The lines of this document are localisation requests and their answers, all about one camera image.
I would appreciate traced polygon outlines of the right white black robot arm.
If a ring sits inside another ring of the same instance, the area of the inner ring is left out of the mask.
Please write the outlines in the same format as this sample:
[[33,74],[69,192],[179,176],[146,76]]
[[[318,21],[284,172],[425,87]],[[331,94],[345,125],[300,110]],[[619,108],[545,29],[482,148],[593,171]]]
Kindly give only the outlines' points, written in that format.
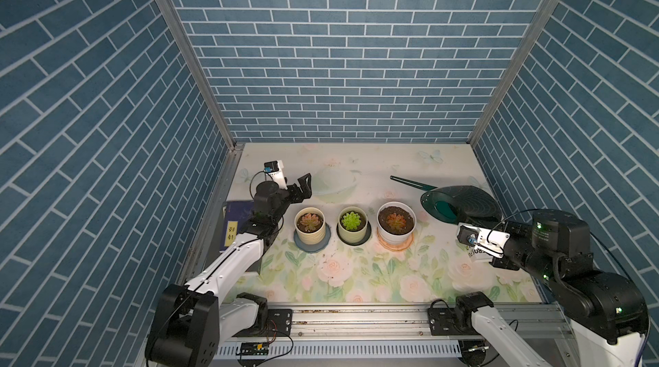
[[583,366],[640,366],[650,335],[645,297],[629,278],[594,265],[590,227],[571,214],[533,209],[530,224],[492,228],[461,223],[456,238],[492,258],[539,279],[571,321]]

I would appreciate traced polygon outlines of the dark green watering can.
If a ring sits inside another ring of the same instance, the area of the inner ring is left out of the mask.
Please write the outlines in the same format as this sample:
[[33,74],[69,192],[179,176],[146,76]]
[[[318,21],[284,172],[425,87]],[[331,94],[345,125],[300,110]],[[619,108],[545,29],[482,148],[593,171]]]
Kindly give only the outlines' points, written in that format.
[[421,206],[430,216],[444,223],[490,226],[502,219],[501,209],[494,197],[474,185],[439,188],[397,176],[390,176],[390,179],[423,190]]

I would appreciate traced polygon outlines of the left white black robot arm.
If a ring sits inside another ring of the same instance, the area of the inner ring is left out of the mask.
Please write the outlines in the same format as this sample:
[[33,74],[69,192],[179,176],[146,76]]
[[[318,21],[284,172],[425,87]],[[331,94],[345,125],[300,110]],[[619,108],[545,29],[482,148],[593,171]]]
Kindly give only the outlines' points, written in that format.
[[242,293],[230,304],[225,298],[276,241],[288,208],[311,197],[310,174],[297,183],[272,179],[257,185],[252,212],[233,243],[199,275],[171,284],[160,296],[145,346],[147,365],[207,366],[226,339],[266,330],[266,298]]

